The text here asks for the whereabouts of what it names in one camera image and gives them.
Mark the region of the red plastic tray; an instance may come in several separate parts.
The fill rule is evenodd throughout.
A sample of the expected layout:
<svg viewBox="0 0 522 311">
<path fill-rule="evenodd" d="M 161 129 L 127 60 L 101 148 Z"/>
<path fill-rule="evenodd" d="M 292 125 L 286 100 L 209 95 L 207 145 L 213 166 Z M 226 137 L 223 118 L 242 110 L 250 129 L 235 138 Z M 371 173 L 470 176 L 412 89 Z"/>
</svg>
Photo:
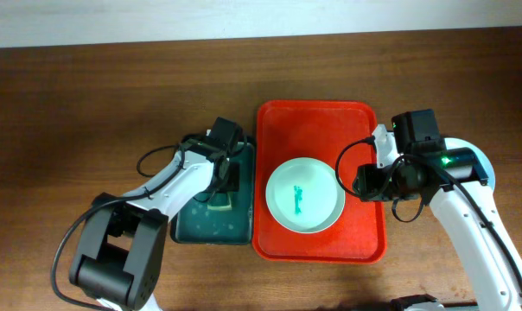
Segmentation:
<svg viewBox="0 0 522 311">
<path fill-rule="evenodd" d="M 278 99 L 257 114 L 256 173 L 252 245 L 267 260 L 320 263 L 376 263 L 385 254 L 382 204 L 347 196 L 340 218 L 327 230 L 295 233 L 278 224 L 265 199 L 273 171 L 297 157 L 310 157 L 340 169 L 350 185 L 360 165 L 373 163 L 373 148 L 346 146 L 370 136 L 377 125 L 374 111 L 358 101 Z"/>
</svg>

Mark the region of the light blue plate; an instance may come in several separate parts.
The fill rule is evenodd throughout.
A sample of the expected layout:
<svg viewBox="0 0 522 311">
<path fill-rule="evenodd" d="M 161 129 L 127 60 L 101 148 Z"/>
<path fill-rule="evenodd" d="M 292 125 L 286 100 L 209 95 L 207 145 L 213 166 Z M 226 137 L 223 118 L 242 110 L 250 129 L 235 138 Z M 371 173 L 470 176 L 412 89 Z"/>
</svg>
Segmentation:
<svg viewBox="0 0 522 311">
<path fill-rule="evenodd" d="M 468 141 L 454 137 L 446 137 L 445 144 L 447 149 L 470 148 L 471 150 L 473 150 L 487 174 L 488 186 L 492 188 L 493 191 L 495 190 L 496 178 L 493 170 L 493 165 L 481 149 L 479 149 L 478 147 L 476 147 Z"/>
</svg>

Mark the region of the dark green water tray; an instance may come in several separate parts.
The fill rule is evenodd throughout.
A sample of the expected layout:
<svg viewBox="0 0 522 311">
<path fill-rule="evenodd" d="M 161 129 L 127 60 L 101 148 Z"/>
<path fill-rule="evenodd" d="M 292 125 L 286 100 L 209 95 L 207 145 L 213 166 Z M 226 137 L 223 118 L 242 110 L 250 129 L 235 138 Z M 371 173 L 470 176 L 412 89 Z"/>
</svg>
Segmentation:
<svg viewBox="0 0 522 311">
<path fill-rule="evenodd" d="M 229 179 L 217 193 L 230 193 L 232 210 L 211 211 L 203 200 L 210 193 L 193 197 L 171 221 L 170 236 L 179 244 L 249 244 L 253 231 L 253 195 L 256 141 L 240 142 L 240 153 L 230 159 Z"/>
</svg>

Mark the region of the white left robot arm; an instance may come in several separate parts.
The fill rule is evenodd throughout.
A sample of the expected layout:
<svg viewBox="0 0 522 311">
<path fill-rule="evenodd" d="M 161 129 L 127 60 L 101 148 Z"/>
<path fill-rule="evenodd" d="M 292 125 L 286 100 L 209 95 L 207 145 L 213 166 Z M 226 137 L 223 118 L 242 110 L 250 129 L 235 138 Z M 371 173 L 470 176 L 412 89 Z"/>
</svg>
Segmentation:
<svg viewBox="0 0 522 311">
<path fill-rule="evenodd" d="M 83 231 L 69 282 L 95 299 L 97 310 L 157 310 L 154 289 L 169 221 L 199 193 L 226 184 L 242 128 L 217 117 L 204 135 L 175 146 L 171 162 L 122 196 L 99 195 L 75 224 Z"/>
</svg>

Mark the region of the yellow green sponge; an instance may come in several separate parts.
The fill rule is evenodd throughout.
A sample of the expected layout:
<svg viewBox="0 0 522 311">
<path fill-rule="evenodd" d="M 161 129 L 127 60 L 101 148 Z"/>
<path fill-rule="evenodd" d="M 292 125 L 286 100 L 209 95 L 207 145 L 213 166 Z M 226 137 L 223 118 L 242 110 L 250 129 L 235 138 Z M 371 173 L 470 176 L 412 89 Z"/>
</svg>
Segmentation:
<svg viewBox="0 0 522 311">
<path fill-rule="evenodd" d="M 207 203 L 211 211 L 226 212 L 232 210 L 232 196 L 230 193 L 216 193 Z"/>
</svg>

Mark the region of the mint green plate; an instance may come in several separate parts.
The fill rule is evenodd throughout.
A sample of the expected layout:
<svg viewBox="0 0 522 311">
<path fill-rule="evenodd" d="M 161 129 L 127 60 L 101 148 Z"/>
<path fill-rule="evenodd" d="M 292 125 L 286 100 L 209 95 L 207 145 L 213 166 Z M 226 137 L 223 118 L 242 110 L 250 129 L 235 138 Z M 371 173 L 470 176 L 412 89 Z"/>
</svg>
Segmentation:
<svg viewBox="0 0 522 311">
<path fill-rule="evenodd" d="M 327 230 L 340 218 L 346 194 L 329 165 L 299 157 L 273 171 L 265 188 L 265 200 L 279 225 L 292 232 L 313 234 Z"/>
</svg>

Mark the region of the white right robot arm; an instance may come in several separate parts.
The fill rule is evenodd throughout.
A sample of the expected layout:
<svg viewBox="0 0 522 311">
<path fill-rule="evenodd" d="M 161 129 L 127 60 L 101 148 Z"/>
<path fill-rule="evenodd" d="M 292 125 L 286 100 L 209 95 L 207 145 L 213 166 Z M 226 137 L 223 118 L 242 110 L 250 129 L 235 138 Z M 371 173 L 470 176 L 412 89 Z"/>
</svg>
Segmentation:
<svg viewBox="0 0 522 311">
<path fill-rule="evenodd" d="M 365 143 L 376 161 L 348 193 L 364 202 L 419 200 L 448 234 L 480 310 L 522 310 L 522 259 L 493 198 L 491 162 L 472 143 L 443 136 L 432 110 L 379 124 Z"/>
</svg>

